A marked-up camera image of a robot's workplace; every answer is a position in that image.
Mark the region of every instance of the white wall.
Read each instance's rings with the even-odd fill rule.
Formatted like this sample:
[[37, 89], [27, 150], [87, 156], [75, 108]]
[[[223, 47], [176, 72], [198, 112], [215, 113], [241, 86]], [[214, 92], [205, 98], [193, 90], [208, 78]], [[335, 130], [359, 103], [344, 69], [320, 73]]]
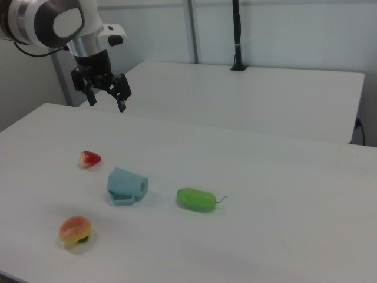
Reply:
[[0, 40], [0, 66], [0, 131], [44, 103], [66, 104], [51, 58], [26, 56]]
[[[196, 1], [199, 60], [232, 65], [232, 6], [218, 2]], [[359, 116], [366, 144], [377, 146], [377, 3], [242, 5], [240, 13], [247, 65], [364, 73]]]

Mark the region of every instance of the white table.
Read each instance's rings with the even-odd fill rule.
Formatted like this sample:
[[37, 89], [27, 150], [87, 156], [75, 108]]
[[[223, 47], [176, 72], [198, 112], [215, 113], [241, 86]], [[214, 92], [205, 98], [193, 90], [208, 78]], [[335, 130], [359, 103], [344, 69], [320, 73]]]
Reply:
[[[359, 283], [377, 278], [377, 150], [45, 104], [0, 133], [0, 270], [29, 283]], [[102, 161], [78, 165], [82, 150]], [[116, 166], [149, 178], [132, 206]], [[227, 195], [182, 209], [191, 186]], [[94, 232], [74, 249], [72, 215]]]
[[[349, 143], [364, 75], [144, 62], [129, 71], [128, 114]], [[118, 112], [105, 91], [93, 109]], [[81, 108], [92, 108], [88, 102]]]

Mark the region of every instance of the red strawberry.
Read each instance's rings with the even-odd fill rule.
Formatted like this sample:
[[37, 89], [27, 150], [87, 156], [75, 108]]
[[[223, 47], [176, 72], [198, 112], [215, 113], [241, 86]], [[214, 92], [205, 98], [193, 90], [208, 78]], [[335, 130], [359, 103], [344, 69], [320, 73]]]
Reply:
[[89, 152], [85, 150], [81, 152], [78, 160], [80, 161], [82, 167], [88, 168], [100, 162], [101, 156], [94, 152]]

